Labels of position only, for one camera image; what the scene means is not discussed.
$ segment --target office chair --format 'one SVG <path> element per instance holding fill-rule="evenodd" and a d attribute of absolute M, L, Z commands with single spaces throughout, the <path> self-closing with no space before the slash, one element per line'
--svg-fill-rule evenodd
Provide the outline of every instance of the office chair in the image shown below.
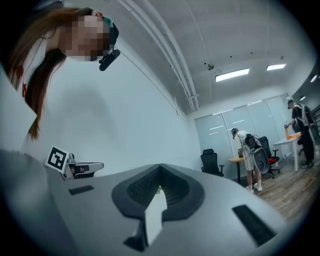
<path fill-rule="evenodd" d="M 201 160 L 203 167 L 201 167 L 203 173 L 213 174 L 220 177 L 225 176 L 223 174 L 223 164 L 220 164 L 221 171 L 219 171 L 218 162 L 217 162 L 217 153 L 214 152 L 212 148 L 205 149 L 201 155 Z"/>
<path fill-rule="evenodd" d="M 270 173 L 272 175 L 272 179 L 274 179 L 275 175 L 273 174 L 273 172 L 278 171 L 278 173 L 280 173 L 280 169 L 272 168 L 272 165 L 274 165 L 276 162 L 278 162 L 280 160 L 280 157 L 277 156 L 277 151 L 279 149 L 274 149 L 273 150 L 274 156 L 272 156 L 270 148 L 269 148 L 269 141 L 268 141 L 267 137 L 263 136 L 261 138 L 258 138 L 258 140 L 261 143 L 261 146 L 262 146 L 263 150 L 265 151 L 265 153 L 268 157 L 268 160 L 269 160 L 269 170 L 266 173 Z"/>

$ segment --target long brown hair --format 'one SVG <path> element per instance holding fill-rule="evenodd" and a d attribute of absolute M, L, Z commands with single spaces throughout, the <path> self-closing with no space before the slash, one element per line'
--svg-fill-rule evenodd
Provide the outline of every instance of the long brown hair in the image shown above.
<path fill-rule="evenodd" d="M 38 39 L 43 38 L 47 32 L 55 31 L 58 27 L 77 20 L 80 16 L 91 15 L 92 11 L 90 8 L 61 8 L 46 9 L 36 14 L 16 40 L 12 49 L 9 50 L 10 53 L 2 60 L 4 70 L 13 87 L 18 89 L 20 81 L 15 76 L 16 70 L 24 64 Z M 39 121 L 50 75 L 55 67 L 61 65 L 65 59 L 66 56 L 59 49 L 48 51 L 28 82 L 24 98 L 37 115 L 29 130 L 32 139 L 37 139 L 39 135 Z"/>

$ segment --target orange object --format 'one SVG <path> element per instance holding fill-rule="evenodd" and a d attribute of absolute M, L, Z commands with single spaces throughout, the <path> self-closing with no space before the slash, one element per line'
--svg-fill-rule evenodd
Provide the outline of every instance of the orange object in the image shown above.
<path fill-rule="evenodd" d="M 299 137 L 301 135 L 301 133 L 298 133 L 298 134 L 295 134 L 293 136 L 290 136 L 289 133 L 288 133 L 288 128 L 284 128 L 284 129 L 285 129 L 285 137 L 286 137 L 287 140 Z"/>

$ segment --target woman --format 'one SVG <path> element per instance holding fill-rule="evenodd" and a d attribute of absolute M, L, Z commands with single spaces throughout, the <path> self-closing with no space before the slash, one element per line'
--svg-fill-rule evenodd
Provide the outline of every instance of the woman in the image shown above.
<path fill-rule="evenodd" d="M 32 139 L 39 135 L 51 74 L 66 57 L 96 61 L 108 55 L 118 35 L 112 20 L 101 12 L 64 8 L 60 2 L 35 12 L 26 21 L 1 62 L 14 88 L 37 115 L 28 132 Z"/>
<path fill-rule="evenodd" d="M 246 179 L 248 182 L 248 186 L 246 189 L 250 191 L 251 193 L 254 192 L 252 188 L 252 183 L 253 183 L 253 170 L 255 172 L 255 179 L 256 183 L 253 185 L 254 188 L 257 191 L 262 191 L 262 186 L 261 186 L 261 173 L 260 171 L 255 167 L 254 164 L 254 159 L 253 159 L 253 154 L 251 153 L 249 147 L 245 144 L 245 139 L 247 137 L 247 134 L 249 134 L 247 131 L 244 130 L 238 130 L 237 128 L 233 128 L 231 130 L 233 139 L 236 139 L 242 147 L 242 153 L 243 153 L 243 160 L 244 160 L 244 168 L 246 170 Z"/>

